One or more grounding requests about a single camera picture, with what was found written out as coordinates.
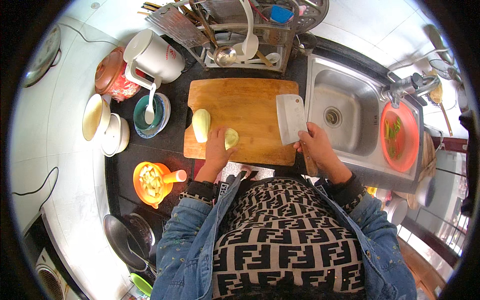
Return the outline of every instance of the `cleaver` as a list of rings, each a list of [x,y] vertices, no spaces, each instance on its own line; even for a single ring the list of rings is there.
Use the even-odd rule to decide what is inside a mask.
[[[276,116],[282,145],[288,145],[300,140],[300,130],[308,132],[303,99],[299,95],[283,94],[276,96]],[[317,177],[318,168],[310,156],[307,147],[303,146],[303,158],[308,176]]]

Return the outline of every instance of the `sink drain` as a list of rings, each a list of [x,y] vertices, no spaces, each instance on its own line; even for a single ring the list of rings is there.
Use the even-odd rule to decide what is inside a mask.
[[[330,106],[324,112],[325,123],[330,128],[337,128],[342,125],[342,114],[337,108]]]

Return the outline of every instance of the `faucet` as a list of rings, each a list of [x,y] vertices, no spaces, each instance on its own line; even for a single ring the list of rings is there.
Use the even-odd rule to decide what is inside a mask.
[[[384,100],[390,100],[393,108],[400,108],[400,100],[405,95],[422,96],[436,89],[439,84],[440,78],[437,75],[421,76],[413,73],[412,76],[384,86],[380,95]]]

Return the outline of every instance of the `white kettle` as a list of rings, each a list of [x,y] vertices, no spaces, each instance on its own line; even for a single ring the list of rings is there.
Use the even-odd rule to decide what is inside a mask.
[[[161,83],[177,79],[185,68],[183,57],[151,29],[144,29],[133,37],[125,48],[123,60],[127,63],[125,77],[149,90],[152,82],[137,75],[135,69],[152,76],[158,88]]]

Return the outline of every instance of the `green lid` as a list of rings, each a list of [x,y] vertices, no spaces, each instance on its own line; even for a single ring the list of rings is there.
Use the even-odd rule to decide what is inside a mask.
[[[135,284],[140,291],[145,293],[145,295],[150,297],[152,293],[152,286],[146,282],[145,279],[141,278],[135,273],[131,273],[130,277],[132,278],[133,284]]]

